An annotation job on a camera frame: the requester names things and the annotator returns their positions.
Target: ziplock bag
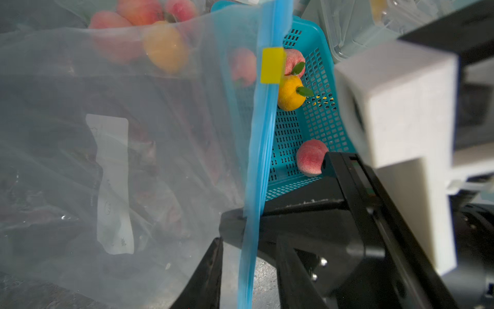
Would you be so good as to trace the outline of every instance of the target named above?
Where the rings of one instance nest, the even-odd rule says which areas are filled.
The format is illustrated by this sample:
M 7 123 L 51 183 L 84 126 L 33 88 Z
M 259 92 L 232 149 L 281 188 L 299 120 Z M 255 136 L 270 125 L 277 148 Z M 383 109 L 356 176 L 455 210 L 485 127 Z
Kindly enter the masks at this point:
M 114 11 L 117 8 L 118 0 L 54 0 L 62 8 L 77 15 L 86 24 L 89 24 L 91 17 L 103 10 Z M 166 2 L 171 0 L 160 0 L 160 4 L 164 7 Z M 191 0 L 197 8 L 197 13 L 200 15 L 206 9 L 206 0 Z
M 119 308 L 170 306 L 246 187 L 262 211 L 278 89 L 235 83 L 228 57 L 260 57 L 272 10 L 0 35 L 0 269 Z M 181 53 L 162 45 L 179 38 Z M 239 256 L 225 244 L 223 308 Z
M 53 0 L 0 2 L 0 33 L 59 27 L 86 28 L 87 24 Z

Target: blue plastic basket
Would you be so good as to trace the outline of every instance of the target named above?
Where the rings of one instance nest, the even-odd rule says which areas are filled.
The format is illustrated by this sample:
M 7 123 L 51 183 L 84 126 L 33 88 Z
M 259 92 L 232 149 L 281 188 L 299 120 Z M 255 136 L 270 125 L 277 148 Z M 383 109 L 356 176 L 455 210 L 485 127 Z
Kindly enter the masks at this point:
M 298 170 L 296 154 L 303 142 L 318 139 L 330 151 L 355 152 L 339 116 L 333 60 L 321 28 L 294 16 L 283 45 L 304 55 L 306 68 L 302 82 L 315 96 L 294 111 L 277 110 L 267 201 L 320 178 L 304 176 Z

